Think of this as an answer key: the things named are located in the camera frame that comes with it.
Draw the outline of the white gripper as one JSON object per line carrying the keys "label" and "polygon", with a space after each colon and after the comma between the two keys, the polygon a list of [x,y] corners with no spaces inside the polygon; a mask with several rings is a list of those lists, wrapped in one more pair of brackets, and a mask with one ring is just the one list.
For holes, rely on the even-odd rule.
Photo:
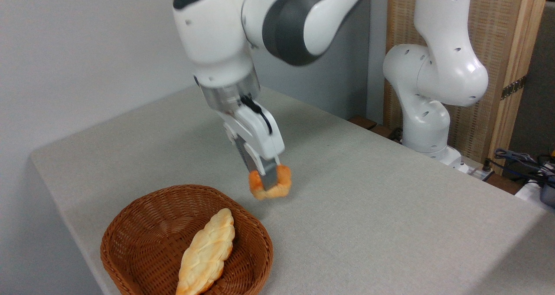
{"label": "white gripper", "polygon": [[[243,105],[232,113],[221,113],[224,128],[230,141],[234,141],[236,148],[248,170],[258,172],[262,189],[270,190],[278,183],[277,166],[280,164],[278,155],[283,153],[285,145],[279,127],[271,113],[262,108],[263,115],[256,113]],[[256,161],[252,156],[252,149],[260,155],[260,162],[264,173],[258,170]]]}

